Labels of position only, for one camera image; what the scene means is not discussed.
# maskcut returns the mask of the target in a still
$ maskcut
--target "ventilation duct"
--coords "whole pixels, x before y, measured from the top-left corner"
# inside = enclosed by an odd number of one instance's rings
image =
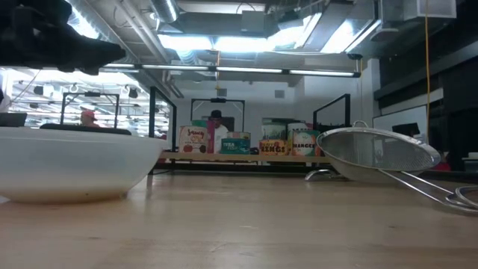
[[[179,59],[184,65],[199,65],[199,59],[193,50],[177,50]]]
[[[175,22],[179,17],[179,8],[174,0],[151,0],[151,5],[161,22]]]

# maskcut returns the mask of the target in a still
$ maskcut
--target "mesh strainer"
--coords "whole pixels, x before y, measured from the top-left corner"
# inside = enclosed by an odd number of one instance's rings
[[[457,188],[452,192],[416,176],[440,162],[439,153],[431,146],[402,134],[355,127],[356,123],[352,128],[331,130],[317,138],[317,145],[329,158],[330,164],[343,176],[362,182],[395,179],[449,208],[478,214],[478,204],[464,195],[478,190],[478,186]],[[404,176],[426,183],[447,195],[435,197],[409,183]]]

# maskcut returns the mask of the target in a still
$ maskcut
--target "pipe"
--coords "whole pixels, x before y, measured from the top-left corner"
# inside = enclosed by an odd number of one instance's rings
[[[177,50],[176,53],[185,65],[199,65],[199,59],[193,50]]]
[[[157,18],[162,22],[175,22],[179,17],[178,5],[174,0],[151,0],[151,5]]]
[[[184,98],[182,92],[177,88],[177,86],[174,85],[174,83],[171,82],[171,73],[163,71],[161,82],[163,82],[163,85],[176,97]]]
[[[159,42],[159,39],[158,39],[158,35],[156,33],[153,33],[150,26],[148,25],[148,23],[146,23],[146,21],[144,20],[143,16],[140,14],[140,12],[138,11],[138,9],[131,3],[131,0],[123,0],[122,1],[124,3],[124,5],[126,6],[126,8],[128,8],[130,11],[131,11],[131,14],[133,15],[133,17],[137,20],[137,22],[141,25],[141,27],[143,28],[144,32],[146,32],[146,35],[149,37],[149,39],[151,40],[151,43],[154,45],[154,47],[156,48],[156,50],[159,51],[159,53],[162,55],[162,58],[164,59],[164,62],[166,63],[169,63],[170,62],[170,59],[167,55],[167,52],[166,50],[164,49],[164,47],[161,45],[161,43]]]
[[[125,9],[125,7],[121,4],[120,0],[113,0],[114,4],[118,7],[118,10],[120,10],[123,15],[125,15],[126,21],[132,26],[133,30],[136,32],[136,34],[141,38],[141,40],[145,43],[145,45],[148,47],[148,49],[151,51],[151,53],[160,61],[160,62],[165,62],[165,59],[163,58],[163,55],[155,48],[155,46],[151,43],[151,41],[144,35],[144,33],[141,31],[139,26],[136,24],[136,22],[129,16],[128,11]]]
[[[95,25],[96,30],[101,31],[102,36],[104,37],[104,38],[102,38],[102,40],[120,44],[121,47],[126,49],[126,51],[128,52],[128,57],[125,58],[125,59],[122,59],[120,61],[121,63],[122,62],[140,63],[139,57],[136,56],[135,53],[133,53],[133,51],[121,39],[121,37],[118,35],[118,33],[115,32],[115,30],[113,30],[111,26],[109,26],[109,24],[105,21],[105,19],[103,19],[103,17],[101,15],[99,15],[99,13],[91,6],[91,4],[87,0],[69,0],[69,3],[71,5],[73,5],[76,8],[76,10],[78,10],[78,12],[80,12],[81,14],[87,14],[88,15],[87,19],[89,21],[91,21],[92,24]],[[162,83],[156,77],[151,75],[148,71],[146,71],[146,70],[140,71],[140,74],[138,74],[138,75],[141,75],[145,79],[149,80],[149,83],[151,85],[155,85],[157,88],[165,89],[165,87],[161,87]]]

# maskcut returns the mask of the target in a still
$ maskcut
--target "strainer handle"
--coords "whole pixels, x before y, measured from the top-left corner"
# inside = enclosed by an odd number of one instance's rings
[[[368,128],[368,124],[367,124],[365,121],[363,121],[363,120],[356,120],[355,122],[353,122],[352,127],[355,127],[355,126],[357,125],[357,123],[361,123],[361,124],[363,124],[365,127]]]
[[[470,201],[469,199],[465,198],[465,200],[463,200],[459,194],[458,194],[458,189],[456,189],[456,192],[457,194],[449,191],[449,190],[446,190],[446,189],[443,189],[437,185],[434,185],[433,183],[431,182],[428,182],[426,181],[425,179],[421,179],[417,176],[414,176],[412,174],[409,174],[407,172],[401,172],[403,175],[406,175],[406,176],[409,176],[413,179],[417,179],[423,183],[427,183],[428,185],[430,186],[433,186],[434,188],[437,188],[439,189],[440,191],[443,191],[443,192],[446,192],[448,195],[445,197],[445,200],[442,200],[440,198],[437,198],[437,197],[434,197],[432,194],[428,194],[426,191],[424,190],[421,190],[420,188],[417,188],[415,187],[414,185],[406,182],[405,180],[397,177],[397,176],[394,176],[392,174],[390,174],[389,172],[386,172],[384,170],[378,170],[380,173],[383,173],[384,175],[386,176],[389,176],[390,178],[392,179],[395,179],[397,180],[398,182],[404,184],[405,186],[407,186],[408,188],[411,188],[412,190],[414,191],[417,191],[421,194],[423,194],[424,196],[430,198],[431,200],[434,200],[435,202],[438,202],[442,205],[445,205],[446,207],[448,208],[451,208],[453,210],[456,210],[456,211],[460,211],[462,213],[467,213],[467,214],[478,214],[478,207],[474,206],[474,205],[471,205],[470,203],[468,203],[468,201]]]

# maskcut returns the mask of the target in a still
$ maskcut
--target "food package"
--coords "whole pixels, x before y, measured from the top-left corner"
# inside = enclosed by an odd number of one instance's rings
[[[250,154],[251,140],[240,138],[223,138],[221,154]]]
[[[259,142],[260,155],[287,155],[286,140],[262,140]]]
[[[214,153],[214,122],[210,120],[192,120],[192,126],[204,127],[208,130],[208,153]]]
[[[320,147],[317,146],[319,131],[302,130],[294,131],[291,155],[293,156],[319,156]]]
[[[206,153],[208,130],[198,126],[182,126],[179,132],[179,152]]]

